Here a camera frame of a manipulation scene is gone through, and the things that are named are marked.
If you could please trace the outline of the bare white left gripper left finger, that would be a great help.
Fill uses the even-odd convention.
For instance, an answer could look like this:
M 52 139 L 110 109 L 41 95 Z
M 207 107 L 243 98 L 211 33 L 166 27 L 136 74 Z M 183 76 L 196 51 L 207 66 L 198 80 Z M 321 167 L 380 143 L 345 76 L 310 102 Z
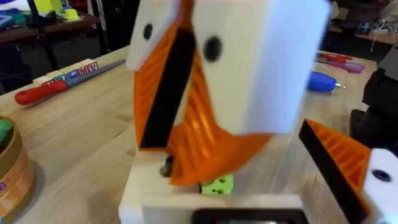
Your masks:
M 165 164 L 164 152 L 137 152 L 119 204 L 119 219 L 122 224 L 143 223 L 142 200 L 152 194 L 194 194 L 198 185 L 173 186 L 160 170 Z

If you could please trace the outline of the finger of the white orange right gripper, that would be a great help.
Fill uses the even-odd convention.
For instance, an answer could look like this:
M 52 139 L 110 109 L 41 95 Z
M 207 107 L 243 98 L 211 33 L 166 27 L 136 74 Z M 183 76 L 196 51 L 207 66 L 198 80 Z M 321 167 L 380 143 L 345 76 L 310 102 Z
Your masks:
M 228 174 L 293 130 L 330 11 L 326 0 L 195 2 L 197 50 L 167 147 L 173 185 Z
M 126 66 L 134 72 L 133 110 L 140 150 L 166 148 L 195 54 L 193 1 L 141 0 Z

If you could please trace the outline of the white orange left gripper right finger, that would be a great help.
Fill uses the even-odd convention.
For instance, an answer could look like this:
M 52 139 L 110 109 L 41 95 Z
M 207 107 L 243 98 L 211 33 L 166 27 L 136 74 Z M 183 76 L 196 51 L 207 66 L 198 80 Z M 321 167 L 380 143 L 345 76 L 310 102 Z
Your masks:
M 348 223 L 397 224 L 397 155 L 305 119 L 299 139 Z

